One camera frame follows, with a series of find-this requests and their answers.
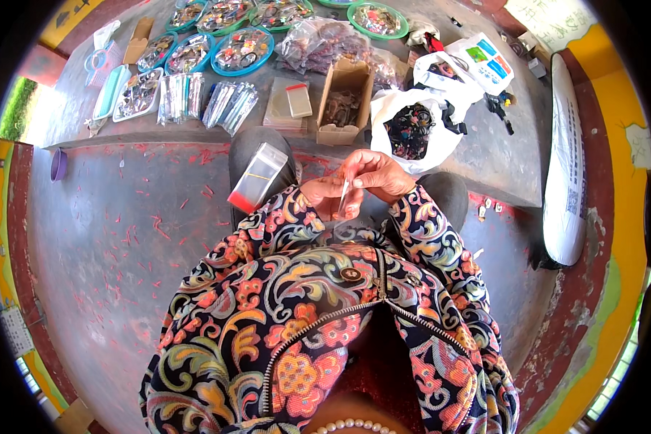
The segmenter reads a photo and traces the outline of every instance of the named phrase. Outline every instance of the cardboard box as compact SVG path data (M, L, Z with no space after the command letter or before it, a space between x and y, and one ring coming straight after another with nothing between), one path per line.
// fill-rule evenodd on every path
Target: cardboard box
M130 37L130 42L128 47L125 49L125 56L123 56L123 64L133 65L137 63L140 56L147 48L147 42L149 42L150 31L152 30L152 25L154 24L154 18L142 17L135 26L135 30L132 32Z
M325 84L323 85L321 107L319 107L319 117L316 122L316 143L330 145L354 143L357 134L359 134L369 121L369 104L371 103L372 89L373 74L369 72L369 66L366 63L353 63L349 59L341 59L335 65L330 65L328 75L325 78ZM338 128L333 124L321 126L328 95L330 92L344 90L361 95L356 125L348 125L343 128Z

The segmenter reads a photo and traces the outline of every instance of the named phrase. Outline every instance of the hand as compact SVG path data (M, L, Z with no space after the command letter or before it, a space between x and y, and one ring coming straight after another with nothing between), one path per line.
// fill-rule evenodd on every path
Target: hand
M364 190L361 188L350 190L346 197L346 214L344 217L339 217L337 212L343 185L343 178L327 176L307 181L301 186L301 193L316 209L322 221L349 220L359 215L359 206L364 200Z
M383 152L359 149L340 167L343 178L352 179L356 188L366 188L389 205L415 188L415 181L402 167Z

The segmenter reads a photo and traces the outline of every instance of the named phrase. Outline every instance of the floral jacket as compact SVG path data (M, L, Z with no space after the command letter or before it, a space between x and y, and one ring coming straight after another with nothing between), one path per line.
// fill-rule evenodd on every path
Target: floral jacket
M515 432L480 268L422 186L390 214L404 258L376 230L333 239L296 186L247 216L171 301L140 390L150 431L298 434L385 303L428 432Z

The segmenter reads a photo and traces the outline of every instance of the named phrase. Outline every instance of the pearl necklace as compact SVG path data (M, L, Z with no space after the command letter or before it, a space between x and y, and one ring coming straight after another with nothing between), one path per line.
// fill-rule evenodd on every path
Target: pearl necklace
M389 429L387 426L381 426L381 424L376 423L374 424L372 421L367 420L361 420L361 419L352 419L348 418L345 420L337 420L335 423L329 423L326 424L325 426L322 426L318 429L316 429L315 432L312 432L311 434L328 434L331 433L332 431L335 431L337 429L343 429L343 428L352 428L353 426L358 426L364 429L370 429L374 433L380 433L380 434L398 434L395 430Z

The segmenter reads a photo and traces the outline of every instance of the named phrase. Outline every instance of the dark pants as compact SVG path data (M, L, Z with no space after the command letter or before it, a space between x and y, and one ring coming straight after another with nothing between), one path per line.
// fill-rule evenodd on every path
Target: dark pants
M268 199L288 186L296 183L295 160L292 155L292 148L285 138L272 128L265 126L254 126L237 134L229 148L229 183L231 189L239 182L243 172L248 167L253 153L261 143L268 142L275 148L284 152L289 158L277 178L269 187L265 198ZM465 222L465 214L468 213L468 189L463 180L454 174L440 171L434 174L425 175L417 181L434 199L439 209L445 214L448 221L456 232L460 232ZM246 214L232 207L232 226L237 230L238 224L246 217Z

